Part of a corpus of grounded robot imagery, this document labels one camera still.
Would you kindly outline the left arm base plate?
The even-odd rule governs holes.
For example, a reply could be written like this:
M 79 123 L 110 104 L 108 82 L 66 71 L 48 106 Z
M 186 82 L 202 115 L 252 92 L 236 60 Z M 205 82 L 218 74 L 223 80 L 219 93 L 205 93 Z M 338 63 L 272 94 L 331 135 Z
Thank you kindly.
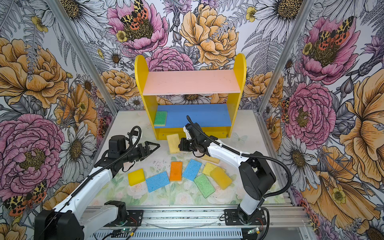
M 127 217 L 105 225 L 105 227 L 140 227 L 143 220 L 143 210 L 127 210 Z

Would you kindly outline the golden yellow sponge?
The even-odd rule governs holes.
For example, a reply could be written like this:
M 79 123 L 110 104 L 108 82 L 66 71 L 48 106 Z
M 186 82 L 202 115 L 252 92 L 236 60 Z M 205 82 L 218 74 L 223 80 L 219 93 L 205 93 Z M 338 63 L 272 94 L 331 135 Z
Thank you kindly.
M 216 167 L 210 172 L 211 178 L 219 185 L 222 190 L 227 189 L 233 182 L 233 180 L 226 174 L 226 172 Z

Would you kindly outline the pale yellow sponge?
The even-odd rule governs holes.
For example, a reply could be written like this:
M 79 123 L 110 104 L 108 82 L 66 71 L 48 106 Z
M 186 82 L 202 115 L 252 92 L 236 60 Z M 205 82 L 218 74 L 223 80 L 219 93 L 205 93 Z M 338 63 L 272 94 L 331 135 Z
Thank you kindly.
M 167 135 L 167 141 L 169 145 L 169 151 L 171 154 L 177 154 L 180 152 L 180 148 L 179 148 L 180 139 L 178 134 Z

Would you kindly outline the aluminium front rail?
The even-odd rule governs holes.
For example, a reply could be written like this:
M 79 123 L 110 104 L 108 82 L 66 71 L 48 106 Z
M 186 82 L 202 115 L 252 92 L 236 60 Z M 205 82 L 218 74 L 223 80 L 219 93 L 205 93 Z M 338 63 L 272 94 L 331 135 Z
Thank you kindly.
M 84 216 L 102 207 L 88 207 Z M 131 206 L 143 210 L 140 227 L 102 227 L 86 240 L 314 240 L 302 207 L 267 205 L 267 223 L 226 226 L 224 209 L 235 206 Z

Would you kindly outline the blue sponge lower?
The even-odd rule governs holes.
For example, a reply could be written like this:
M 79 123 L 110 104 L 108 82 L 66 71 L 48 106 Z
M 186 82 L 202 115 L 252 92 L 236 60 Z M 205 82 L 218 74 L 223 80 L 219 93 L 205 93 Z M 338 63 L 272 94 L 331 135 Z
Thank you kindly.
M 147 178 L 146 183 L 148 192 L 151 193 L 170 184 L 170 180 L 167 172 L 161 172 L 157 175 Z

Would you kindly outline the bright yellow square sponge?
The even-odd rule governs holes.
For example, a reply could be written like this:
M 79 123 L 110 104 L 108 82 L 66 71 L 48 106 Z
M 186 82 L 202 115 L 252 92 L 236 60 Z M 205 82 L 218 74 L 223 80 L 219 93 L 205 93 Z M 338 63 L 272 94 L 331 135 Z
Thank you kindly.
M 143 169 L 138 169 L 134 172 L 128 173 L 129 185 L 135 186 L 146 181 L 145 173 Z

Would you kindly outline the orange sponge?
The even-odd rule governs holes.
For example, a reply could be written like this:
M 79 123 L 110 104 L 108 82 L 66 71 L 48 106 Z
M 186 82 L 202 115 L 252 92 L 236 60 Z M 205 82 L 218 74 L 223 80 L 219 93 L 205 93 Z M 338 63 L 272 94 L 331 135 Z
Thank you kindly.
M 182 180 L 182 162 L 171 162 L 170 181 L 179 182 Z

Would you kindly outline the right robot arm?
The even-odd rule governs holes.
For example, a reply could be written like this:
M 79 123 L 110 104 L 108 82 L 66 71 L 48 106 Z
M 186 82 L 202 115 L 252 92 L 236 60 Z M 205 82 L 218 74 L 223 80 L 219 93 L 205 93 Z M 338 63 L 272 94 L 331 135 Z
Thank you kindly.
M 199 152 L 239 170 L 246 194 L 238 206 L 238 218 L 243 225 L 249 225 L 261 211 L 266 198 L 274 195 L 270 190 L 277 178 L 267 157 L 260 152 L 238 151 L 214 136 L 207 136 L 198 124 L 187 124 L 183 131 L 186 137 L 179 144 L 182 152 Z

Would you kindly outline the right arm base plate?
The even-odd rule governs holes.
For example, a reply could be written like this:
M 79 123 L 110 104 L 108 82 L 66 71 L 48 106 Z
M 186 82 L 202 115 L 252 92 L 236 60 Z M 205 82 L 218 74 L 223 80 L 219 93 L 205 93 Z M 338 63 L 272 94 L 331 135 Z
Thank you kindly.
M 249 216 L 240 208 L 224 209 L 224 218 L 226 226 L 261 226 L 267 223 L 263 210 L 256 210 Z

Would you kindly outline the blue sponge upper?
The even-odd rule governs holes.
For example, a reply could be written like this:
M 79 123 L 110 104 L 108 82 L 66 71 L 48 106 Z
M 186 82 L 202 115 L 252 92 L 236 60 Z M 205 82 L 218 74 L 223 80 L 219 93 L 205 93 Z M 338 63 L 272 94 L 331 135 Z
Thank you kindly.
M 198 162 L 196 160 L 191 159 L 189 161 L 186 169 L 184 170 L 182 177 L 186 178 L 190 181 L 194 181 L 194 179 L 196 178 L 201 166 L 202 166 L 201 162 Z

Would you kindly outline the dark green scrub sponge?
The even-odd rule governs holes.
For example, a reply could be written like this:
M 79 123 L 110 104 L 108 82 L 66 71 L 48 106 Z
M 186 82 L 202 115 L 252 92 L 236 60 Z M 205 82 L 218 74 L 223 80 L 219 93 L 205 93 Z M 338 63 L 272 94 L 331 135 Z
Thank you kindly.
M 167 123 L 167 111 L 157 111 L 155 115 L 154 126 L 155 127 L 165 127 Z

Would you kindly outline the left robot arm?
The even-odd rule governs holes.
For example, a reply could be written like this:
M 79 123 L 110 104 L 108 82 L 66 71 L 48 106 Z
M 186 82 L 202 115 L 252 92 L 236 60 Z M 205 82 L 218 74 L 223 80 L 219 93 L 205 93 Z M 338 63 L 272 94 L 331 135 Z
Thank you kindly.
M 43 210 L 35 218 L 36 240 L 86 240 L 100 228 L 112 224 L 125 224 L 129 217 L 126 205 L 109 201 L 91 214 L 84 216 L 97 193 L 119 172 L 124 163 L 139 162 L 160 148 L 160 144 L 144 142 L 127 149 L 117 159 L 100 160 L 91 174 L 52 210 Z

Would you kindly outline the yellow shelf unit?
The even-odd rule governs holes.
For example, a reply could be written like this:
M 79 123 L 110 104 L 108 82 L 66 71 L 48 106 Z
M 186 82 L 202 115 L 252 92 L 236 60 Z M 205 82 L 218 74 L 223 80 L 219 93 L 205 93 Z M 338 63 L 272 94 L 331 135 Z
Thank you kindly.
M 183 127 L 190 117 L 209 136 L 219 139 L 232 134 L 243 90 L 246 83 L 247 62 L 244 54 L 238 54 L 231 70 L 204 71 L 149 71 L 145 58 L 135 59 L 135 77 L 150 124 L 157 140 L 166 140 L 167 135 L 185 137 Z M 161 95 L 226 94 L 225 104 L 158 105 Z M 165 127 L 155 127 L 157 111 L 167 111 Z

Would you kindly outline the light yellow sponge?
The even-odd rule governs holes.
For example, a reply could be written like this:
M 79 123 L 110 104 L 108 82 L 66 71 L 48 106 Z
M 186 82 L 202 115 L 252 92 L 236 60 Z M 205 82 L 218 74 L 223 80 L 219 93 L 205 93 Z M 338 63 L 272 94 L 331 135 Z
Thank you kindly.
M 205 160 L 205 161 L 211 162 L 211 163 L 215 163 L 215 164 L 218 164 L 220 162 L 219 159 L 210 157 L 208 155 L 202 156 L 202 159 Z

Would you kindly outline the lime yellow sponge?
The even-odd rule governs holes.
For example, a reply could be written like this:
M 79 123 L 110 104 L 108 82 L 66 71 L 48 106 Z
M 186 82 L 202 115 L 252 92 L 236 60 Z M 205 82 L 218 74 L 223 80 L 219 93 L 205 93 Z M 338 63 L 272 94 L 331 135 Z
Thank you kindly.
M 218 166 L 213 165 L 211 163 L 206 163 L 203 169 L 203 174 L 206 176 L 211 176 L 211 172 L 216 169 Z

